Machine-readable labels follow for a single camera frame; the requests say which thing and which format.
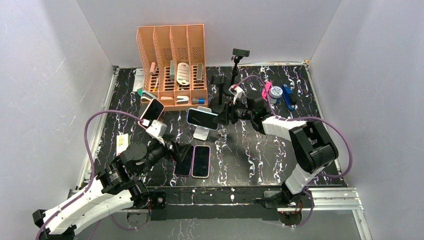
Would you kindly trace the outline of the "pink-cased tall smartphone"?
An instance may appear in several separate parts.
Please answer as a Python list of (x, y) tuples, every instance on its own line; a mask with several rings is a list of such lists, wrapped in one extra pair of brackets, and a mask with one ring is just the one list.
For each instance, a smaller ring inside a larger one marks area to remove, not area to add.
[(196, 145), (193, 150), (191, 176), (207, 179), (210, 175), (211, 148), (207, 145)]

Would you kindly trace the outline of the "black tall phone stand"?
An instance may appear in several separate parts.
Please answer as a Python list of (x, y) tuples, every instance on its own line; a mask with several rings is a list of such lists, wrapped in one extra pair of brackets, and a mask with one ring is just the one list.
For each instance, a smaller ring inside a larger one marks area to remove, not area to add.
[(234, 48), (232, 50), (232, 57), (231, 60), (234, 62), (234, 66), (232, 68), (232, 72), (231, 72), (231, 80), (228, 80), (225, 82), (224, 87), (223, 87), (223, 94), (230, 97), (233, 94), (230, 91), (230, 88), (237, 84), (238, 82), (236, 81), (236, 77), (239, 75), (239, 69), (238, 69), (238, 64), (240, 63), (240, 60), (243, 58), (247, 58), (250, 56), (250, 51), (249, 50), (244, 50), (244, 49), (238, 49), (238, 48)]

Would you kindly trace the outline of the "magenta-edged black smartphone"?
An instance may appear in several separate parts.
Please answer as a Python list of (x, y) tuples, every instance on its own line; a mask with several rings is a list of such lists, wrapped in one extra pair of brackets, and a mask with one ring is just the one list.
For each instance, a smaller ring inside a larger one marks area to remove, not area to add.
[(190, 146), (181, 162), (177, 162), (174, 168), (174, 174), (177, 176), (188, 177), (192, 171), (194, 146)]

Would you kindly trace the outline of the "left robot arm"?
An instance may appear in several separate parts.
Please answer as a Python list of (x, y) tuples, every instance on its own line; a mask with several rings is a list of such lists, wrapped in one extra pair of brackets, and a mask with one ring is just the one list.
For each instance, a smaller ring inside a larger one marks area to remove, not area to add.
[(129, 208), (163, 209), (158, 198), (164, 192), (149, 190), (143, 179), (160, 160), (181, 163), (192, 148), (189, 143), (171, 142), (171, 146), (153, 140), (149, 145), (131, 143), (109, 165), (99, 171), (87, 186), (58, 206), (36, 210), (34, 224), (37, 240), (72, 240), (89, 225), (115, 212)]

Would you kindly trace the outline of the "blue-edged smartphone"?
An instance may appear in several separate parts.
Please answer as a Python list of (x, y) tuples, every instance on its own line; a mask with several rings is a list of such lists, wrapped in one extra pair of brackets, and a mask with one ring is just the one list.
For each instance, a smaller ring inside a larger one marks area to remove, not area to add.
[(211, 112), (206, 112), (196, 108), (189, 108), (187, 111), (186, 122), (196, 127), (202, 127), (216, 131), (219, 124), (214, 122), (214, 118), (218, 115)]

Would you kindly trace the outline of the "black round-base phone stand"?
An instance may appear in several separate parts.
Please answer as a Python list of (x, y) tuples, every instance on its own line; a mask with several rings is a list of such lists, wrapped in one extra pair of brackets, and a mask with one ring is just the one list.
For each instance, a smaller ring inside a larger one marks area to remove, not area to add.
[(208, 104), (208, 108), (214, 114), (220, 114), (225, 104), (229, 102), (228, 98), (224, 97), (226, 81), (227, 78), (224, 75), (213, 75), (209, 81), (211, 85), (214, 85), (218, 89), (218, 96), (213, 97)]

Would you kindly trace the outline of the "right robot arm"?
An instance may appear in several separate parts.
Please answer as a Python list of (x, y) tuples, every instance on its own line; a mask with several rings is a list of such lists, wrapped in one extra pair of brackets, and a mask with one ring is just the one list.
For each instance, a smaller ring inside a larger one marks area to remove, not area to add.
[(336, 160), (339, 151), (324, 124), (318, 120), (282, 120), (273, 115), (262, 97), (247, 98), (225, 103), (213, 122), (227, 126), (239, 120), (250, 121), (252, 127), (263, 135), (279, 137), (291, 142), (296, 166), (282, 183), (276, 196), (288, 207), (295, 207), (302, 199), (303, 191), (327, 165)]

